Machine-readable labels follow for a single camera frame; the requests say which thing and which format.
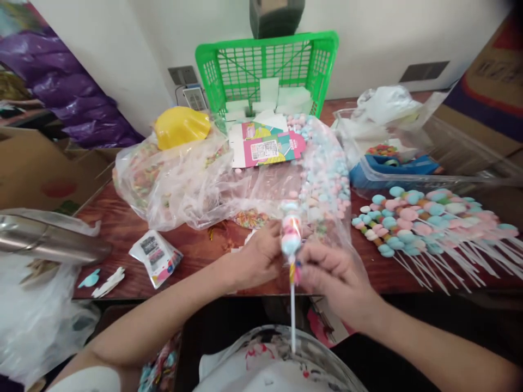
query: yellow plastic lid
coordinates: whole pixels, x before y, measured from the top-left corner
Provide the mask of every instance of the yellow plastic lid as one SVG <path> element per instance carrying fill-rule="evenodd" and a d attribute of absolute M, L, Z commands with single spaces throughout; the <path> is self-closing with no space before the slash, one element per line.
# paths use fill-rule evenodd
<path fill-rule="evenodd" d="M 207 114 L 185 106 L 167 109 L 154 124 L 158 148 L 162 151 L 195 140 L 203 140 L 210 129 L 211 123 Z"/>

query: red wooden tabletop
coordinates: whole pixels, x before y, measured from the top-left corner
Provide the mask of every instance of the red wooden tabletop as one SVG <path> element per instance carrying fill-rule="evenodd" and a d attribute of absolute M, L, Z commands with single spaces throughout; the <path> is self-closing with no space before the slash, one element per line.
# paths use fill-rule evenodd
<path fill-rule="evenodd" d="M 333 111 L 345 107 L 348 101 L 325 102 L 323 110 L 325 115 L 322 115 L 321 120 L 326 124 L 331 124 L 333 119 L 327 117 L 331 116 Z M 352 213 L 359 214 L 360 207 L 369 204 L 369 201 L 361 199 L 355 193 L 351 195 L 351 198 Z M 114 246 L 112 254 L 102 264 L 85 267 L 80 273 L 78 282 L 81 282 L 96 268 L 101 268 L 99 282 L 105 282 L 118 267 L 125 268 L 124 280 L 104 297 L 106 299 L 149 298 L 199 271 L 229 252 L 231 248 L 242 246 L 250 232 L 250 230 L 241 228 L 230 221 L 225 221 L 223 227 L 214 230 L 212 240 L 207 230 L 197 231 L 187 225 L 180 226 L 169 232 L 162 232 L 162 236 L 178 248 L 184 254 L 184 258 L 167 281 L 158 290 L 155 290 L 143 264 L 128 254 L 131 246 L 148 230 L 147 223 L 140 219 L 129 205 L 116 194 L 112 182 L 93 201 L 86 205 L 78 213 L 77 217 L 90 224 L 101 221 L 100 237 L 111 242 Z M 349 216 L 346 219 L 346 224 L 350 225 Z M 394 259 L 383 258 L 374 243 L 367 241 L 358 230 L 351 228 L 351 235 L 352 244 L 360 254 L 367 269 L 370 283 L 377 292 L 408 293 L 426 290 Z M 454 270 L 465 278 L 465 274 L 458 266 L 454 266 Z M 523 281 L 519 278 L 509 276 L 504 271 L 499 271 L 499 268 L 495 268 L 495 270 L 498 271 L 501 278 L 493 277 L 484 271 L 479 274 L 488 288 L 515 289 L 523 287 Z M 236 295 L 287 295 L 289 293 L 288 281 L 288 271 L 282 270 L 282 274 L 278 279 L 260 287 L 240 291 Z M 472 290 L 478 289 L 470 280 L 467 280 L 466 284 Z M 448 283 L 446 286 L 449 289 L 452 288 Z M 434 283 L 433 288 L 434 290 L 439 290 Z M 81 289 L 76 287 L 73 297 L 76 299 L 90 298 L 93 290 L 94 288 L 92 287 L 83 287 Z"/>

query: metal water bottle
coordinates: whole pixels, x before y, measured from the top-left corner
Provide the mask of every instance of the metal water bottle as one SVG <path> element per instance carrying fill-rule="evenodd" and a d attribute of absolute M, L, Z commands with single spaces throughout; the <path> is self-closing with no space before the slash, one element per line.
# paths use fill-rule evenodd
<path fill-rule="evenodd" d="M 111 253 L 112 245 L 38 220 L 0 215 L 0 252 L 73 265 L 93 265 Z"/>

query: white wall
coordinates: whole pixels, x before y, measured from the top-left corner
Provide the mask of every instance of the white wall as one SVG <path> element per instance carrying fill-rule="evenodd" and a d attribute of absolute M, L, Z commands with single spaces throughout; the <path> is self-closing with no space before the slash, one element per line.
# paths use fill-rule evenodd
<path fill-rule="evenodd" d="M 247 0 L 130 1 L 165 67 L 196 67 L 200 43 L 252 37 Z M 328 98 L 398 83 L 410 64 L 450 61 L 438 79 L 406 84 L 433 90 L 463 74 L 508 11 L 501 0 L 307 0 L 298 31 L 339 34 Z"/>
<path fill-rule="evenodd" d="M 32 2 L 142 133 L 172 105 L 168 67 L 197 70 L 198 44 L 252 37 L 247 0 Z M 340 36 L 329 99 L 397 83 L 410 64 L 450 60 L 438 79 L 406 84 L 432 90 L 463 74 L 508 11 L 501 0 L 307 0 L 299 32 Z"/>
<path fill-rule="evenodd" d="M 168 72 L 155 61 L 127 0 L 32 3 L 133 127 L 149 134 L 151 122 L 173 105 L 174 95 L 165 85 Z"/>

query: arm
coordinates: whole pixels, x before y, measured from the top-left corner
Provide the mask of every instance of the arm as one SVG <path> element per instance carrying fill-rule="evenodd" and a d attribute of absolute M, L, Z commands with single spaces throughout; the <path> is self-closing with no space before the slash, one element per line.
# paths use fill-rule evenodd
<path fill-rule="evenodd" d="M 443 392 L 521 390 L 519 367 L 383 301 L 355 252 L 306 244 L 299 258 L 318 264 L 303 268 L 306 290 L 323 293 L 343 321 L 404 357 Z"/>
<path fill-rule="evenodd" d="M 63 378 L 92 366 L 120 375 L 122 390 L 136 390 L 142 366 L 200 308 L 235 290 L 255 287 L 278 275 L 279 222 L 269 222 L 238 253 L 229 253 L 176 283 L 116 320 L 58 375 Z"/>
<path fill-rule="evenodd" d="M 382 302 L 364 331 L 395 351 L 442 391 L 520 391 L 521 369 L 506 359 Z"/>

